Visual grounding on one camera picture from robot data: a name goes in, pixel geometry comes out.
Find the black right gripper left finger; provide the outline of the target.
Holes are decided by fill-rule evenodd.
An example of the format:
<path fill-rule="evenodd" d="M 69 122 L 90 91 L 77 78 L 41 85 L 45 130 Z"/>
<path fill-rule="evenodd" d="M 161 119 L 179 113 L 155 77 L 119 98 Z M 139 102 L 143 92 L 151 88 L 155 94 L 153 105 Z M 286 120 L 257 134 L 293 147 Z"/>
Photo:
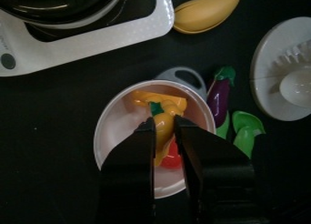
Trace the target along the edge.
<path fill-rule="evenodd" d="M 97 224 L 154 224 L 155 154 L 157 125 L 149 117 L 102 164 Z"/>

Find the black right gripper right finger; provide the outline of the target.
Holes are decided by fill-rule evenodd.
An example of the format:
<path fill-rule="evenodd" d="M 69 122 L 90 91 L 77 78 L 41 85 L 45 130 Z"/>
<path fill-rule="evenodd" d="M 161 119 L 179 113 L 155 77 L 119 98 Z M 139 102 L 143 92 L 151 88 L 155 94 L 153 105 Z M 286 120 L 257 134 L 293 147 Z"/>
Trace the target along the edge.
<path fill-rule="evenodd" d="M 174 122 L 195 224 L 257 224 L 249 157 L 187 118 Z"/>

